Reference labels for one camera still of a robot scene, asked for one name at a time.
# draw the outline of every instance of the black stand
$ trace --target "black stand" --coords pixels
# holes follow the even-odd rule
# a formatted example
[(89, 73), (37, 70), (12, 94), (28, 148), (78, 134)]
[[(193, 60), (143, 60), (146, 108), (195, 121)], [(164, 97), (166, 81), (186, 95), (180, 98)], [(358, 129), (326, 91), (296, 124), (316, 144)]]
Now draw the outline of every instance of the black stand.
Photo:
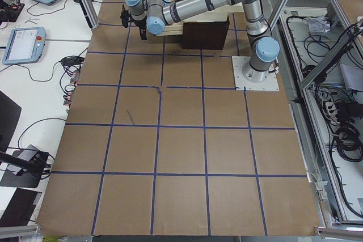
[[(30, 145), (28, 148), (32, 149), (32, 150), (37, 150), (37, 155), (41, 159), (37, 158), (37, 160), (35, 160), (33, 158), (30, 161), (22, 160), (22, 161), (26, 162), (27, 167), (23, 167), (22, 165), (21, 166), (17, 165), (17, 166), (20, 166), (23, 169), (27, 169), (27, 170), (26, 171), (21, 170), (18, 174), (13, 173), (13, 172), (9, 171), (8, 168), (6, 168), (7, 171), (5, 171), (4, 175), (2, 176), (2, 179), (0, 181), (0, 186), (23, 187), (23, 188), (37, 188), (38, 187), (39, 181), (42, 176), (41, 174), (44, 171), (44, 167), (46, 165), (49, 153), (40, 151), (32, 145)], [(16, 160), (16, 159), (18, 159), (18, 156), (22, 152), (23, 152), (22, 150), (16, 150), (16, 151), (14, 151), (12, 157)], [(3, 153), (3, 154), (0, 154), (0, 159), (1, 159), (1, 156), (4, 156), (4, 155), (11, 156), (9, 154)]]

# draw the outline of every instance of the cardboard surface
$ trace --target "cardboard surface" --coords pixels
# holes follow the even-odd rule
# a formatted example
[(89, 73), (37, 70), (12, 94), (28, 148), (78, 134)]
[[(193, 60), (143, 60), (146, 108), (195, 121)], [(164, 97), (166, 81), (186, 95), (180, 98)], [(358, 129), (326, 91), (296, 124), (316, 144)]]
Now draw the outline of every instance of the cardboard surface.
[(260, 186), (269, 235), (314, 235), (319, 221), (305, 178), (261, 178)]
[(338, 0), (350, 24), (357, 23), (357, 17), (363, 16), (363, 0)]
[(88, 54), (84, 61), (79, 83), (117, 85), (124, 56), (120, 54)]
[(110, 124), (116, 95), (116, 87), (78, 86), (67, 122)]
[(248, 130), (206, 130), (208, 173), (255, 174), (249, 141)]
[(209, 190), (213, 234), (264, 235), (256, 178), (211, 177)]
[(106, 175), (95, 232), (100, 235), (149, 234), (152, 195), (153, 178), (150, 176)]
[(158, 173), (205, 173), (202, 129), (161, 128)]
[(43, 235), (91, 233), (100, 175), (52, 174), (37, 223)]
[(160, 86), (163, 56), (126, 55), (122, 85)]
[(107, 172), (154, 172), (156, 128), (114, 127), (107, 155)]
[(66, 125), (52, 170), (102, 171), (108, 135), (109, 126)]
[(207, 235), (204, 177), (157, 177), (155, 235)]
[(318, 218), (280, 77), (279, 92), (235, 90), (231, 56), (251, 54), (243, 17), (230, 15), (223, 50), (183, 50), (179, 37), (141, 41), (135, 26), (105, 25), (121, 24), (122, 2), (102, 4), (43, 232), (312, 235)]
[(200, 56), (165, 56), (163, 85), (201, 87)]

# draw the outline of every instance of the black monitor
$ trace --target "black monitor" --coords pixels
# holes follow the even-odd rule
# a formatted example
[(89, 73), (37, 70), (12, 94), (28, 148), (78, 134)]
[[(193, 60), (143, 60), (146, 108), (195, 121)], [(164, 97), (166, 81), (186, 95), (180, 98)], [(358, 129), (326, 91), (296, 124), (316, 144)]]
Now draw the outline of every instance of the black monitor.
[[(0, 164), (8, 164), (2, 179), (1, 186), (36, 188), (42, 176), (44, 166), (48, 158), (47, 152), (41, 152), (29, 145), (27, 150), (15, 150), (12, 155), (6, 150), (10, 144), (14, 131), (18, 124), (22, 109), (8, 96), (0, 91)], [(21, 159), (23, 152), (33, 151), (33, 155), (28, 160)], [(19, 168), (12, 171), (12, 166)]]
[(21, 107), (0, 91), (0, 151), (6, 152), (21, 112)]

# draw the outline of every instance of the black device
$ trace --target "black device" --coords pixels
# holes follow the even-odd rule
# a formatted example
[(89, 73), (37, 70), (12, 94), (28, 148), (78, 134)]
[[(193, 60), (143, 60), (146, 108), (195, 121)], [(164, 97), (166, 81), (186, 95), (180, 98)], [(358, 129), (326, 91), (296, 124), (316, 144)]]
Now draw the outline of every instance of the black device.
[(0, 227), (28, 225), (40, 196), (40, 192), (17, 188), (0, 218)]
[(0, 163), (8, 164), (0, 186), (36, 188), (47, 164), (48, 153), (29, 146), (29, 150), (15, 150), (12, 155), (6, 150), (10, 144), (22, 109), (0, 91)]
[(0, 152), (6, 152), (21, 112), (21, 107), (0, 91)]
[(67, 56), (61, 59), (62, 66), (81, 65), (85, 58), (80, 56)]
[(337, 120), (345, 123), (351, 121), (351, 118), (363, 117), (363, 104), (360, 103), (346, 103), (337, 102), (335, 103), (337, 109)]
[(16, 22), (20, 13), (22, 12), (25, 4), (15, 1), (11, 4), (7, 4), (4, 1), (3, 7), (0, 10), (0, 23), (2, 22)]

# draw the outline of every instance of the blue tape line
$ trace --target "blue tape line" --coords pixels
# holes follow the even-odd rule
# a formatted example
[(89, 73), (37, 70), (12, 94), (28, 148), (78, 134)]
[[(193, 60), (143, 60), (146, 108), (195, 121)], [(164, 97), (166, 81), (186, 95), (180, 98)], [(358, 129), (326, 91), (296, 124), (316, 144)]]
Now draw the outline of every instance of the blue tape line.
[[(246, 95), (246, 88), (244, 88), (244, 90), (243, 90), (243, 96), (244, 96), (244, 102), (246, 103), (246, 113), (247, 113), (248, 127), (251, 127), (250, 112), (248, 110), (248, 101), (247, 101), (247, 95)], [(264, 209), (263, 209), (260, 181), (259, 181), (259, 177), (258, 177), (258, 169), (257, 169), (257, 163), (256, 163), (254, 139), (252, 137), (252, 130), (251, 129), (249, 129), (249, 132), (250, 132), (250, 140), (251, 140), (252, 157), (253, 157), (253, 160), (254, 160), (254, 167), (255, 167), (255, 172), (256, 172), (256, 183), (257, 183), (257, 190), (258, 190), (258, 194), (259, 194), (259, 201), (260, 201), (263, 228), (264, 228), (265, 235), (268, 235), (265, 212), (264, 212)]]
[(203, 141), (204, 141), (204, 167), (205, 167), (205, 191), (206, 191), (206, 216), (208, 224), (208, 235), (212, 235), (210, 227), (210, 207), (209, 207), (209, 183), (208, 183), (208, 158), (206, 146), (206, 129), (205, 129), (205, 94), (204, 94), (204, 66), (203, 56), (200, 52), (201, 80), (202, 80), (202, 109), (203, 109)]
[(182, 126), (182, 125), (145, 125), (145, 124), (99, 124), (99, 123), (71, 123), (66, 126), (114, 126), (114, 127), (142, 127), (142, 128), (175, 128), (175, 129), (208, 129), (208, 130), (295, 130), (295, 128), (260, 128), (260, 127), (223, 127), (223, 126)]
[[(130, 28), (128, 29), (128, 35), (127, 35), (127, 40), (126, 40), (125, 52), (127, 50), (127, 44), (128, 44), (129, 38), (130, 38)], [(125, 65), (125, 55), (124, 55), (124, 59), (123, 59), (123, 65), (121, 67), (121, 72), (120, 72), (120, 77), (119, 77), (119, 85), (121, 84), (121, 79), (122, 79), (123, 71), (124, 71), (124, 65)], [(114, 122), (115, 116), (116, 116), (117, 102), (119, 100), (119, 95), (120, 95), (120, 87), (117, 88), (117, 95), (116, 95), (116, 99), (115, 99), (115, 106), (113, 108), (111, 127), (110, 127), (110, 130), (109, 130), (108, 142), (107, 142), (105, 157), (104, 157), (104, 161), (103, 161), (103, 169), (102, 169), (102, 172), (105, 172), (105, 169), (106, 169), (107, 156), (108, 156), (108, 151), (109, 151), (109, 146), (110, 146), (111, 136), (112, 136), (112, 130), (113, 130), (113, 126), (112, 125), (113, 125), (113, 122)], [(93, 224), (92, 224), (92, 231), (91, 231), (92, 234), (94, 234), (94, 232), (95, 232), (95, 227), (96, 227), (96, 222), (97, 222), (97, 215), (98, 215), (98, 208), (99, 208), (99, 204), (100, 204), (100, 200), (101, 200), (101, 192), (102, 192), (102, 186), (103, 186), (103, 179), (104, 179), (104, 174), (102, 174), (102, 176), (101, 176), (101, 182), (100, 182), (100, 187), (99, 187), (99, 191), (98, 191), (98, 197), (97, 197), (97, 202), (96, 202), (94, 220), (93, 220)]]
[(238, 35), (237, 35), (236, 20), (235, 20), (234, 14), (232, 14), (232, 16), (233, 16), (233, 25), (234, 25), (234, 35), (236, 37), (237, 55), (240, 56), (240, 54), (239, 54), (239, 44), (238, 44)]
[(232, 173), (154, 173), (154, 172), (114, 172), (114, 171), (51, 171), (51, 174), (72, 175), (119, 175), (119, 176), (175, 176), (175, 177), (258, 177), (258, 178), (307, 178), (294, 174), (232, 174)]
[(161, 79), (160, 79), (160, 86), (163, 86), (164, 82), (164, 65), (165, 65), (165, 37), (164, 37), (164, 44), (163, 44), (163, 60), (161, 64)]
[(154, 160), (154, 180), (153, 180), (153, 196), (151, 199), (151, 224), (150, 224), (150, 234), (154, 233), (154, 214), (155, 214), (155, 191), (157, 184), (157, 172), (158, 172), (158, 151), (159, 151), (159, 137), (160, 137), (160, 121), (161, 121), (161, 109), (162, 109), (162, 93), (158, 88), (159, 92), (159, 112), (158, 112), (158, 127), (157, 127), (157, 139), (155, 147), (155, 160)]

